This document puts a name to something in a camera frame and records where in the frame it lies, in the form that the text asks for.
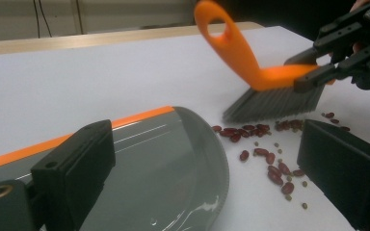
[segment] wire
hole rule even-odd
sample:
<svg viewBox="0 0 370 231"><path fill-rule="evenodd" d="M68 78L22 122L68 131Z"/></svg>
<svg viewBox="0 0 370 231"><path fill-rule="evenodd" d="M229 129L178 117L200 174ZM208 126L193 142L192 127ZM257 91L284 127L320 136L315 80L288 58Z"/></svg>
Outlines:
<svg viewBox="0 0 370 231"><path fill-rule="evenodd" d="M40 25L39 25L38 8L36 7L36 0L33 0L33 6L35 7L36 22L38 24L38 38L40 39Z"/></svg>
<svg viewBox="0 0 370 231"><path fill-rule="evenodd" d="M50 32L49 24L47 23L46 16L44 15L43 7L41 6L41 1L39 0L40 11L41 15L43 15L44 22L46 23L47 31L49 32L49 36L52 38L52 33Z"/></svg>

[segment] gray brush bristles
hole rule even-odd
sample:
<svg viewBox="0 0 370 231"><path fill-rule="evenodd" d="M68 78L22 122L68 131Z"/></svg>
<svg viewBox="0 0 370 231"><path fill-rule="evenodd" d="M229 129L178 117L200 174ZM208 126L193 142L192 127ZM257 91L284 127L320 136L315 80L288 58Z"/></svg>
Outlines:
<svg viewBox="0 0 370 231"><path fill-rule="evenodd" d="M312 112L323 89L324 85L306 93L296 93L293 88L249 89L224 112L224 121L246 123Z"/></svg>

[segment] table surface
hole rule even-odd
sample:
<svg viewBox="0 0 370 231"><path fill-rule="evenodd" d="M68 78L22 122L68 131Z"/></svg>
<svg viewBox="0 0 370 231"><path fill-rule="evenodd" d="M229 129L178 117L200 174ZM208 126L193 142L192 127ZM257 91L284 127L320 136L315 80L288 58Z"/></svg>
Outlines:
<svg viewBox="0 0 370 231"><path fill-rule="evenodd" d="M46 46L46 38L0 42L0 155L72 133L94 121L165 105L188 108L212 125L240 126L224 123L222 112L248 86L195 27L187 30L193 32L122 38L124 42L117 44L113 38L94 42L93 37L102 35L77 37L85 42L75 44L74 37L48 38L49 44L54 43ZM261 66L283 64L312 45L281 27L258 26L243 34ZM337 81L326 87L315 112L287 119L325 121L322 112L335 112L342 125L370 141L370 91L358 90L350 80ZM230 188L212 230L353 230L308 178L295 182L297 189L288 202L267 178L264 160L251 157L241 163L238 155L243 149L252 150L254 140L235 144L220 139L229 164ZM256 141L271 150L278 142L283 154L277 157L297 167L300 133L273 131L272 136ZM301 180L309 182L307 188L300 187ZM308 204L307 210L301 208L302 202Z"/></svg>

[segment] orange handle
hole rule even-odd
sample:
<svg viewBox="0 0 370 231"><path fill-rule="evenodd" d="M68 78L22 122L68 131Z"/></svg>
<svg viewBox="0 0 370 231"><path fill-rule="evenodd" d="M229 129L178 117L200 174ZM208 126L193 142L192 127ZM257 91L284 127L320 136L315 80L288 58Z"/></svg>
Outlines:
<svg viewBox="0 0 370 231"><path fill-rule="evenodd" d="M194 15L201 34L227 65L254 90L293 87L295 79L318 67L292 64L261 69L249 44L222 7L213 1L202 0L197 3ZM225 31L213 37L208 32L208 25L215 19L225 23Z"/></svg>

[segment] brush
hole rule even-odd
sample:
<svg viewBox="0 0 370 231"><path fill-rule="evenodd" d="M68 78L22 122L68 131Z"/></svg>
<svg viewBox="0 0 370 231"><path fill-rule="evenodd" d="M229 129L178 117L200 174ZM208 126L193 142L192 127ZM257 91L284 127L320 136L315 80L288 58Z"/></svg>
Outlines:
<svg viewBox="0 0 370 231"><path fill-rule="evenodd" d="M225 31L211 36L208 25L214 20L225 23ZM201 34L219 56L250 88L224 112L227 122L252 122L314 111L324 85L305 93L294 90L294 82L319 68L317 64L287 64L260 68L249 44L226 13L213 1L199 1L195 20Z"/></svg>

